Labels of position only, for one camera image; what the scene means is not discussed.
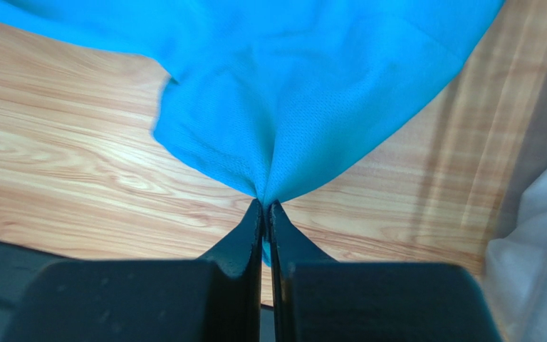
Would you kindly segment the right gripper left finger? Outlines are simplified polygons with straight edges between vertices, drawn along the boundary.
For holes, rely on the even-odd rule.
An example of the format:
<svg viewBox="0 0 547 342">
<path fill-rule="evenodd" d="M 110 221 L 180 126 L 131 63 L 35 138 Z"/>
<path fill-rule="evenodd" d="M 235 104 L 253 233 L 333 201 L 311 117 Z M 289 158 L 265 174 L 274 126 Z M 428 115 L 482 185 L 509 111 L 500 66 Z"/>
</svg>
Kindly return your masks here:
<svg viewBox="0 0 547 342">
<path fill-rule="evenodd" d="M 72 260 L 42 269 L 5 341 L 257 341 L 263 209 L 196 259 Z"/>
</svg>

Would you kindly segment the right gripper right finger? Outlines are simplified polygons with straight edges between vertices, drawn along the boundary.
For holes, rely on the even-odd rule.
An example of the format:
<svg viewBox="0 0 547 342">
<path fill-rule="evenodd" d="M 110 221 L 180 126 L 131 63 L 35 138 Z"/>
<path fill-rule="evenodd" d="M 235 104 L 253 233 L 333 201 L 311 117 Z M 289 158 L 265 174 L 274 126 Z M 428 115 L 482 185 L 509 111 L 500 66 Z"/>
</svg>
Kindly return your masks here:
<svg viewBox="0 0 547 342">
<path fill-rule="evenodd" d="M 464 268 L 340 262 L 267 213 L 277 341 L 500 341 L 483 292 Z"/>
</svg>

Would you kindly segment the teal blue t-shirt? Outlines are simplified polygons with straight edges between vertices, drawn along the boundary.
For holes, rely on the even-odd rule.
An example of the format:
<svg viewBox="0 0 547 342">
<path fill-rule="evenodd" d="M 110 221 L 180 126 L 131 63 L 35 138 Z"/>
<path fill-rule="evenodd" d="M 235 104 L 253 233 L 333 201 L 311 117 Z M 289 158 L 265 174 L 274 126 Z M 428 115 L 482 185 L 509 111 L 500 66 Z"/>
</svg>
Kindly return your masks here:
<svg viewBox="0 0 547 342">
<path fill-rule="evenodd" d="M 501 1 L 0 1 L 0 240 L 192 258 L 361 161 Z"/>
</svg>

